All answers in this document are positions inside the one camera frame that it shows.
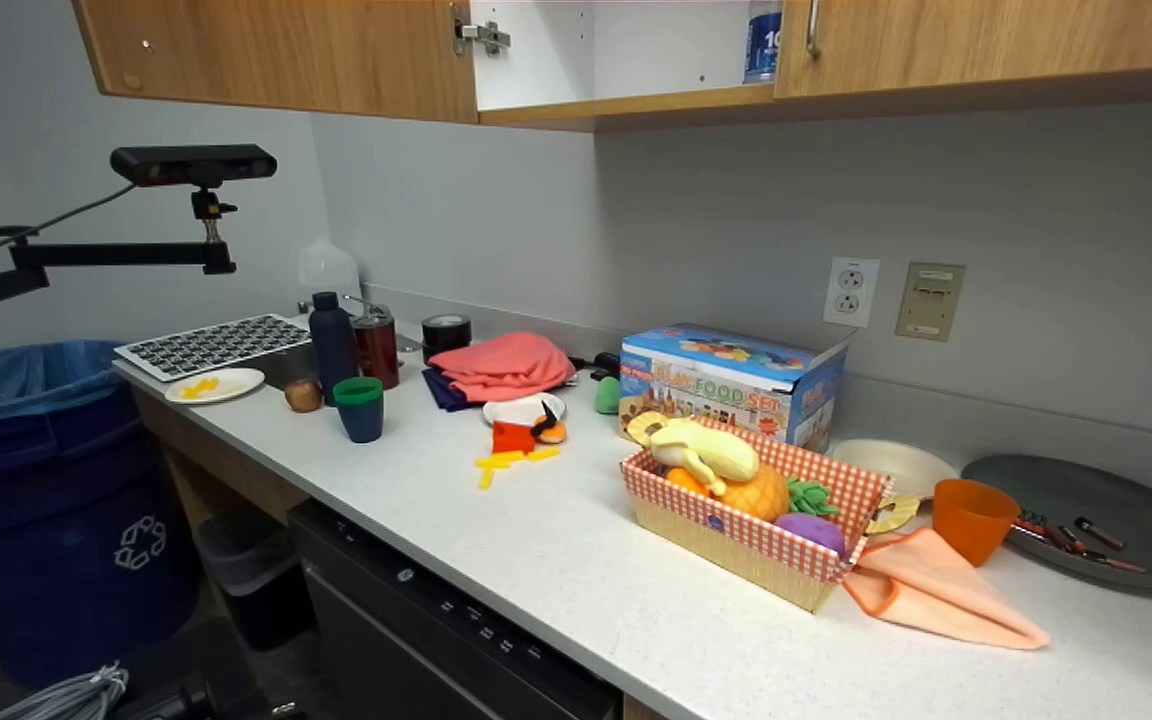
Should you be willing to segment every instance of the dishwasher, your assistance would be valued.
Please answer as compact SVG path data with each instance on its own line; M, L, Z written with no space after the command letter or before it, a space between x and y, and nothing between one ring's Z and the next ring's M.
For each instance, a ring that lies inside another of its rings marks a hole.
M307 499L294 534L337 703L405 720L618 720L622 691L392 542Z

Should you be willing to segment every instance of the blue recycling bin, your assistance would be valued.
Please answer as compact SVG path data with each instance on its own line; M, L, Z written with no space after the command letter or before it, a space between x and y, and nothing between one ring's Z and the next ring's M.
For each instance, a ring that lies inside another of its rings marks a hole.
M112 345L0 346L0 669L54 682L173 634L202 561Z

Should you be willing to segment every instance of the wicker basket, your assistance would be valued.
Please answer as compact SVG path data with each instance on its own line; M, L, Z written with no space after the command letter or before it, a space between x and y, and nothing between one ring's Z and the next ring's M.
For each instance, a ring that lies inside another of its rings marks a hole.
M879 473L854 469L753 432L737 436L745 436L759 452L759 463L773 463L779 474L819 479L836 503L832 519L843 528L848 548L856 548L863 522L871 519L871 512L883 503L887 492L887 479ZM819 548L759 517L737 512L730 503L670 485L666 469L648 452L628 456L622 463L622 474L633 496L633 512L648 530L676 539L687 551L807 610L823 602L836 577L848 568L848 561L836 557L832 548Z

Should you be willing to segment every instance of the green cup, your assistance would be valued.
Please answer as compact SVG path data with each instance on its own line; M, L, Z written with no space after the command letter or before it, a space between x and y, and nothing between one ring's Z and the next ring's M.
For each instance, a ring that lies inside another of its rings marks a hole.
M385 432L385 384L378 375L347 375L334 384L346 436L373 442Z

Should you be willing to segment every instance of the trash bin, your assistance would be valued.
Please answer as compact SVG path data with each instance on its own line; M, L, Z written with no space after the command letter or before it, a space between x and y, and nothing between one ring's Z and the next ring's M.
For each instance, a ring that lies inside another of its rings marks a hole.
M112 345L0 346L0 669L92 670L173 634L202 588Z
M263 651L311 622L294 530L252 509L232 509L202 528L202 557L248 649Z

